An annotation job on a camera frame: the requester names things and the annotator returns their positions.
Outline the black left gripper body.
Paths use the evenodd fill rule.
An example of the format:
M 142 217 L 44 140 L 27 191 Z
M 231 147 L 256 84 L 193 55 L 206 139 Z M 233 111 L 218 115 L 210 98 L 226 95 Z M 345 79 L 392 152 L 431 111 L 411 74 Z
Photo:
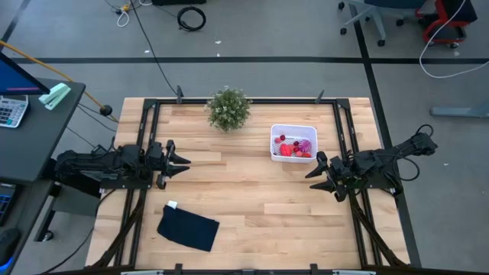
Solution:
M 166 178 L 174 175 L 174 166 L 172 161 L 175 144 L 169 140 L 166 146 L 167 152 L 164 153 L 162 143 L 154 142 L 147 150 L 147 162 L 152 171 L 159 171 L 156 185 L 158 189 L 166 189 Z

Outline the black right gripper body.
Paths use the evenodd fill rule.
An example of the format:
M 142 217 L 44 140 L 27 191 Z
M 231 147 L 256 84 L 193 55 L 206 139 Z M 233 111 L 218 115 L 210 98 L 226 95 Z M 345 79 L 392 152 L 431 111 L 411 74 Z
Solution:
M 338 202 L 343 202 L 353 187 L 353 174 L 351 170 L 346 167 L 339 157 L 333 157 L 331 160 L 328 160 L 322 151 L 317 153 L 316 159 L 318 162 L 323 161 L 327 163 L 328 169 L 324 172 L 326 174 L 326 180 L 331 180 L 335 183 L 336 191 L 327 192 L 332 193 Z

